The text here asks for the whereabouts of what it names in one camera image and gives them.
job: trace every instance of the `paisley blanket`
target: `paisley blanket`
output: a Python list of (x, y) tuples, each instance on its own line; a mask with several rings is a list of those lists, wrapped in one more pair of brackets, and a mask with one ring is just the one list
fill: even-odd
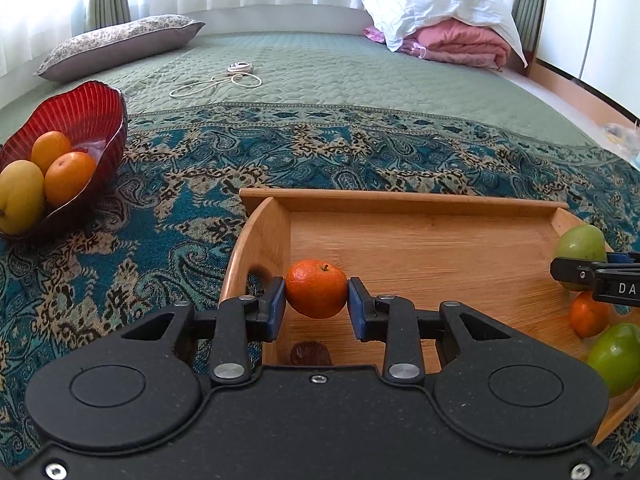
[[(640, 251), (640, 172), (598, 147), (339, 105), (226, 103), (133, 116), (124, 161), (93, 221), (46, 246), (2, 247), (0, 458), (7, 466), (38, 447), (23, 399), (39, 367), (172, 300), (216, 307), (246, 220), (238, 198), (246, 186), (564, 200), (612, 247)], [(639, 427), (633, 414), (605, 451), (619, 462), (634, 458)]]

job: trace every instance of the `bed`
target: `bed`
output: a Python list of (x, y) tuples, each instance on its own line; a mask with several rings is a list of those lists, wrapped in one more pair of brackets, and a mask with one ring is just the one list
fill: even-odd
[[(260, 88), (227, 85), (187, 98), (169, 97), (171, 90), (241, 60), (254, 63), (264, 81)], [(180, 50), (91, 78), (124, 92), (130, 114), (225, 101), (347, 104), (463, 117), (557, 144), (593, 143), (569, 120), (498, 73), (392, 54), (364, 37), (343, 34), (199, 36)], [(22, 126), (43, 99), (80, 82), (46, 82), (0, 109), (0, 141)]]
[[(262, 86), (169, 97), (242, 60), (254, 63)], [(246, 220), (239, 187), (568, 200), (598, 225), (617, 219), (612, 246), (640, 248), (638, 172), (491, 70), (393, 54), (361, 36), (264, 32), (197, 37), (91, 78), (119, 88), (130, 115), (113, 192), (68, 239), (5, 245), (0, 258), (0, 458), (8, 466), (38, 447), (21, 403), (36, 368), (167, 301), (217, 305)], [(0, 141), (41, 101), (82, 81), (45, 82), (0, 109)], [(620, 191), (622, 182), (630, 189)], [(637, 420), (605, 444), (617, 460), (633, 454)]]

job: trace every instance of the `folded blanket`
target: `folded blanket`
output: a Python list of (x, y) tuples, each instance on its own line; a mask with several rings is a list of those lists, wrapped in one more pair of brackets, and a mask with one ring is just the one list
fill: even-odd
[(488, 27), (473, 27), (455, 18), (431, 27), (419, 28), (412, 34), (430, 52), (447, 54), (492, 54), (498, 68), (507, 63), (511, 53), (509, 43)]
[[(371, 41), (385, 43), (385, 35), (377, 28), (367, 27), (363, 32)], [(490, 28), (472, 27), (452, 18), (419, 28), (404, 38), (398, 50), (429, 61), (501, 68), (507, 62), (511, 47)]]

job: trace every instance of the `dark brown object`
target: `dark brown object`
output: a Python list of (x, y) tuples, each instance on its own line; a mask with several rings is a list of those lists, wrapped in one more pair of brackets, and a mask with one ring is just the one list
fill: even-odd
[(326, 346), (316, 341), (301, 341), (291, 349), (294, 366), (331, 366), (331, 354)]

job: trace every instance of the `fruit bowl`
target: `fruit bowl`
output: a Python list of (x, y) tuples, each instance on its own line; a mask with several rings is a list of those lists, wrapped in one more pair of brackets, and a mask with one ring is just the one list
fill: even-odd
[(46, 215), (19, 236), (0, 233), (5, 240), (45, 240), (84, 219), (90, 206), (116, 174), (127, 139), (127, 107), (119, 90), (99, 81), (50, 97), (31, 114), (0, 150), (0, 171), (14, 160), (30, 160), (36, 139), (51, 130), (64, 132), (76, 151), (89, 152), (97, 167), (84, 189), (70, 202)]

